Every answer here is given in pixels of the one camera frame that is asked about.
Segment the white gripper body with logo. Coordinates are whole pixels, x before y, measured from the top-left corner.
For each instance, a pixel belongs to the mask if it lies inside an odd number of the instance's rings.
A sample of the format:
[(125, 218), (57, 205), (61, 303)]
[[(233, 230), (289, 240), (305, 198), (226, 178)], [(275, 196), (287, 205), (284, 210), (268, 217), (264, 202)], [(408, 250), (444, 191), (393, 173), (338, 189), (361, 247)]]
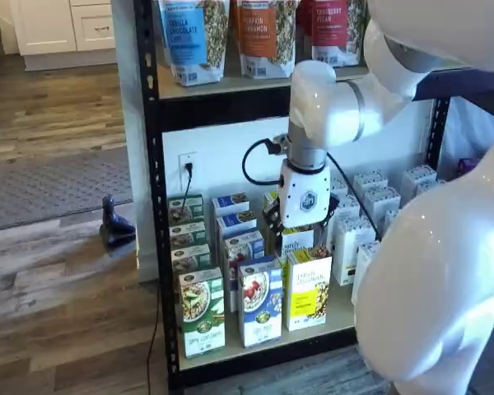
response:
[(295, 228), (323, 221), (329, 213), (330, 169), (305, 172), (288, 159), (282, 162), (278, 186), (279, 216), (284, 228)]

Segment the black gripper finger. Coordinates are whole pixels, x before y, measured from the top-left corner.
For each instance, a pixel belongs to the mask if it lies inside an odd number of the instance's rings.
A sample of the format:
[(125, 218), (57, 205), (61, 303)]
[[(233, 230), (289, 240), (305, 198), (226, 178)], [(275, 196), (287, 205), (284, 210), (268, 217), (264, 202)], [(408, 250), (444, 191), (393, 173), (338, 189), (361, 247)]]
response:
[(333, 218), (334, 212), (339, 204), (339, 199), (336, 195), (331, 194), (329, 197), (329, 206), (326, 211), (326, 215), (323, 220), (321, 220), (316, 225), (316, 246), (326, 247), (329, 234), (329, 223)]
[(280, 201), (276, 197), (268, 202), (263, 209), (263, 218), (266, 224), (268, 252), (276, 256), (282, 254), (282, 218), (280, 215)]

